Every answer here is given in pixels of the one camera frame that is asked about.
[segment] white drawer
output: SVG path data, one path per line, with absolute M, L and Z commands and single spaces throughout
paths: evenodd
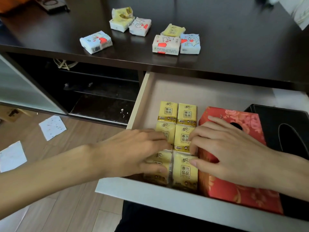
M 306 110 L 305 93 L 146 73 L 128 129 L 155 128 L 160 101 L 243 111 L 250 104 Z M 309 222 L 127 178 L 100 179 L 96 192 L 246 231 L 308 231 Z

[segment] black tissue box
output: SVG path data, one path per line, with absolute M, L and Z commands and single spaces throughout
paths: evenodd
M 251 104 L 260 117 L 266 144 L 276 151 L 309 160 L 309 115 L 304 111 Z M 284 215 L 309 221 L 309 202 L 280 194 Z

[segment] dark wooden desk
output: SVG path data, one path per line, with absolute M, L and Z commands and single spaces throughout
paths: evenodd
M 29 3 L 1 17 L 0 51 L 309 92 L 309 29 L 280 4 L 255 0 L 65 0 L 70 13 L 48 15 Z M 110 29 L 111 9 L 131 6 L 152 19 L 146 37 Z M 201 38 L 199 55 L 152 53 L 169 23 Z M 90 55 L 79 38 L 102 30 L 113 46 Z

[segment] barcode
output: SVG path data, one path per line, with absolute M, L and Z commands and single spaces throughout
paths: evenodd
M 101 49 L 100 46 L 96 46 L 94 48 L 91 48 L 92 53 L 95 53 L 95 52 L 99 51 L 100 49 Z

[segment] wooden floor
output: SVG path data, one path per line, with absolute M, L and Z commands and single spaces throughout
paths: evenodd
M 33 163 L 82 144 L 105 140 L 123 130 L 62 117 L 67 130 L 46 141 L 38 124 L 49 117 L 46 114 L 34 117 L 23 114 L 14 123 L 4 122 L 0 126 L 0 150 L 21 141 L 27 163 Z M 123 200 L 95 193 L 97 182 L 71 187 L 33 203 L 28 209 L 0 221 L 0 231 L 114 231 L 121 218 Z

